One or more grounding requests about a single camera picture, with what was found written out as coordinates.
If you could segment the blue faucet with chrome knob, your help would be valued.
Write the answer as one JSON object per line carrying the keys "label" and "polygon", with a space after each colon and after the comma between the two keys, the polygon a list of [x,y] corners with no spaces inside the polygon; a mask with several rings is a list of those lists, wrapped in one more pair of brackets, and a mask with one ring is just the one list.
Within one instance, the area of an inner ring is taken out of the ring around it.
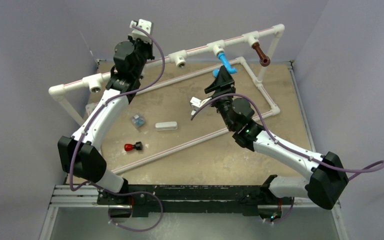
{"label": "blue faucet with chrome knob", "polygon": [[[228,59],[226,58],[226,55],[223,51],[219,52],[217,55],[217,58],[220,60],[222,66],[224,66],[229,74],[236,74],[238,72],[237,68],[232,67],[232,65],[229,63]],[[216,68],[212,71],[213,76],[216,78],[220,72],[220,69],[222,67]]]}

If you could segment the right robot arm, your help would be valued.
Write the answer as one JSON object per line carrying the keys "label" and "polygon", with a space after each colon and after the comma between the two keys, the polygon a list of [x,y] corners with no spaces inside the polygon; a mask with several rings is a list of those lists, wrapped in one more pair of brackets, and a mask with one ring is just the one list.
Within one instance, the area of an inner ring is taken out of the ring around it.
{"label": "right robot arm", "polygon": [[290,143],[253,120],[254,110],[246,96],[236,93],[235,81],[225,66],[220,67],[214,81],[205,88],[212,93],[207,102],[221,115],[242,148],[269,156],[297,171],[301,176],[274,176],[261,189],[260,196],[268,204],[283,197],[308,198],[317,206],[331,210],[349,183],[339,156],[313,152]]}

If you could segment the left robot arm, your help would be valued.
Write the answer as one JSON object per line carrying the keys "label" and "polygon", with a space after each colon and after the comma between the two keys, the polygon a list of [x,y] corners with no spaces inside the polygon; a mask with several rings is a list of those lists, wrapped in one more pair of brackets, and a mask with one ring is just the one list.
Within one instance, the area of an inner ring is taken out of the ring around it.
{"label": "left robot arm", "polygon": [[57,148],[64,172],[107,189],[110,199],[122,205],[129,199],[128,182],[107,168],[100,150],[111,126],[140,88],[147,60],[154,56],[151,43],[131,36],[114,50],[114,66],[98,106],[76,132],[59,139]]}

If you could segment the white rectangular plastic piece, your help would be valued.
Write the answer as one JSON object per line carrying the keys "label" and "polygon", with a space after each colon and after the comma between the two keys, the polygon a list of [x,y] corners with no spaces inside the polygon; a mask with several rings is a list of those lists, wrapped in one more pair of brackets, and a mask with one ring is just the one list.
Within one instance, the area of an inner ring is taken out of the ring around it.
{"label": "white rectangular plastic piece", "polygon": [[157,131],[172,131],[178,129],[178,123],[176,121],[157,122],[155,124]]}

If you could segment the small clear blue packet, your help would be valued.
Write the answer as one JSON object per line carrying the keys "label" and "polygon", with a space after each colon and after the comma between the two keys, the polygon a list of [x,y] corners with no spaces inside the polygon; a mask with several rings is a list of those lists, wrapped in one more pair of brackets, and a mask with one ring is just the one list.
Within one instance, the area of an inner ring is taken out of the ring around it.
{"label": "small clear blue packet", "polygon": [[144,118],[141,114],[139,114],[139,113],[133,115],[133,116],[130,118],[130,120],[131,120],[133,126],[134,126],[136,129],[140,128],[141,126],[143,126],[143,125],[146,123],[145,118]]}

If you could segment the red and black faucet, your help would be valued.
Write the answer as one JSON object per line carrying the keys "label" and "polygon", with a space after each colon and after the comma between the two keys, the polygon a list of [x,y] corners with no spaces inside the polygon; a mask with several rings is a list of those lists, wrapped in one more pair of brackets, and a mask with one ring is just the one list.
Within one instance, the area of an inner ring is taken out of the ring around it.
{"label": "red and black faucet", "polygon": [[142,151],[143,150],[143,144],[141,141],[137,141],[134,144],[126,143],[123,148],[126,152],[130,152],[133,150]]}

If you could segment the brown faucet on frame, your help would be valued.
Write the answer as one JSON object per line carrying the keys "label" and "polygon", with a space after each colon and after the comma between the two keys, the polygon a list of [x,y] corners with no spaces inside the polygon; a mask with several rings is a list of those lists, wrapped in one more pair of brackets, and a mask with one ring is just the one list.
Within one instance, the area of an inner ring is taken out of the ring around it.
{"label": "brown faucet on frame", "polygon": [[271,59],[263,52],[258,42],[251,45],[251,48],[255,50],[259,58],[259,63],[262,67],[267,67],[271,63]]}

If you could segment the white PVC pipe frame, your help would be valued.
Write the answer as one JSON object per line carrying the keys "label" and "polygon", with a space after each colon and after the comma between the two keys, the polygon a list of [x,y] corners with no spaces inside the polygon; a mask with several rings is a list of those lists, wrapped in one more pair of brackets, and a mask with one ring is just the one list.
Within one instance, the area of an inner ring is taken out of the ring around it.
{"label": "white PVC pipe frame", "polygon": [[[265,98],[267,103],[270,106],[270,111],[265,112],[262,116],[264,118],[275,116],[280,113],[280,108],[278,105],[274,102],[274,100],[270,97],[269,93],[264,88],[262,82],[263,77],[265,75],[265,72],[267,70],[267,67],[269,65],[269,59],[273,56],[276,47],[279,43],[280,38],[282,37],[283,33],[285,31],[285,26],[283,24],[277,24],[272,27],[259,30],[259,31],[253,31],[244,33],[240,36],[236,36],[233,38],[225,39],[225,40],[218,40],[214,42],[210,42],[207,45],[192,48],[189,50],[180,50],[177,52],[170,53],[168,56],[165,56],[162,59],[156,59],[148,62],[145,67],[146,68],[152,68],[161,65],[162,63],[165,64],[171,64],[174,63],[177,67],[183,68],[186,64],[186,59],[188,57],[192,57],[195,55],[207,53],[207,52],[213,52],[214,55],[218,55],[224,48],[227,46],[232,46],[239,43],[248,43],[250,46],[253,46],[254,44],[258,43],[258,39],[273,35],[274,38],[270,43],[269,49],[267,54],[265,55],[265,60],[263,61],[264,66],[261,67],[261,70],[258,75],[255,75],[254,72],[251,70],[250,66],[248,65],[247,61],[244,57],[240,56],[232,60],[227,60],[225,57],[223,57],[224,64],[226,65],[234,65],[234,64],[241,64],[246,72],[248,73],[249,77],[251,78],[252,82],[254,83],[257,90],[260,91],[262,96]],[[110,73],[97,73],[94,75],[86,76],[82,78],[81,80],[77,80],[74,82],[66,83],[66,84],[60,84],[55,85],[49,88],[48,93],[52,96],[52,98],[59,102],[60,105],[68,112],[68,114],[79,124],[83,125],[84,120],[80,116],[80,114],[74,109],[74,107],[69,103],[69,101],[66,99],[66,94],[77,89],[81,88],[89,88],[91,92],[94,90],[101,90],[102,84],[109,80]],[[207,135],[203,135],[199,138],[193,139],[191,141],[182,143],[178,146],[169,148],[167,150],[164,150],[162,152],[156,153],[154,155],[151,155],[149,157],[137,160],[133,163],[130,163],[125,166],[121,166],[114,170],[114,173],[121,174],[124,172],[127,172],[129,170],[141,167],[145,164],[151,163],[153,161],[159,160],[165,156],[168,156],[170,154],[179,152],[181,150],[190,148],[192,146],[195,146],[197,144],[203,143],[205,141],[214,139],[218,136],[221,136],[223,134],[226,134],[228,130],[226,128],[222,128],[220,130],[217,130],[215,132],[209,133]]]}

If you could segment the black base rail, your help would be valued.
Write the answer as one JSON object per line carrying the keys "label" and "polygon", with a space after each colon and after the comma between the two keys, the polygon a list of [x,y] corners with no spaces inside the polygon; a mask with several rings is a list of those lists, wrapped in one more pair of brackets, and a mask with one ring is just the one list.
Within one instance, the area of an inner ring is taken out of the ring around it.
{"label": "black base rail", "polygon": [[132,207],[134,217],[150,213],[242,214],[269,219],[281,215],[281,206],[291,197],[275,197],[266,183],[262,185],[151,185],[130,184],[132,196],[98,192],[97,204]]}

